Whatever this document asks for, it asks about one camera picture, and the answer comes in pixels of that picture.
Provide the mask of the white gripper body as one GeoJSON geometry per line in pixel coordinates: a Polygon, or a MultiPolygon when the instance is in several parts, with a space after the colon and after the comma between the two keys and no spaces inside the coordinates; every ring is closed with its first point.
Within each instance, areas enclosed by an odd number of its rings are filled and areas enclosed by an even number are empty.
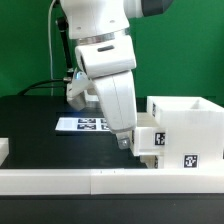
{"type": "Polygon", "coordinates": [[[136,60],[129,35],[75,48],[77,63],[93,83],[112,133],[132,130],[137,124],[132,69],[136,60]]]}

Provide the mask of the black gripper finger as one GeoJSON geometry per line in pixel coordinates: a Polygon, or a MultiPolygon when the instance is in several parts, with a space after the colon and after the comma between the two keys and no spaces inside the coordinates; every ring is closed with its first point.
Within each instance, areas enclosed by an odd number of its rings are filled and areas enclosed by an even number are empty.
{"type": "Polygon", "coordinates": [[[118,133],[116,135],[118,147],[128,149],[131,145],[130,134],[128,132],[118,133]]]}

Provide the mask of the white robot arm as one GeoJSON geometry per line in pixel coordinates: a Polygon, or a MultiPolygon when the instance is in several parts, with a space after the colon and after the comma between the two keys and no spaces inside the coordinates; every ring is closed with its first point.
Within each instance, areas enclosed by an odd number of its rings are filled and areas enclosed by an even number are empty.
{"type": "Polygon", "coordinates": [[[132,70],[136,58],[129,20],[164,13],[173,0],[60,0],[76,42],[80,73],[67,84],[67,101],[76,109],[86,104],[84,92],[93,89],[109,130],[118,146],[130,146],[129,133],[137,125],[132,70]]]}

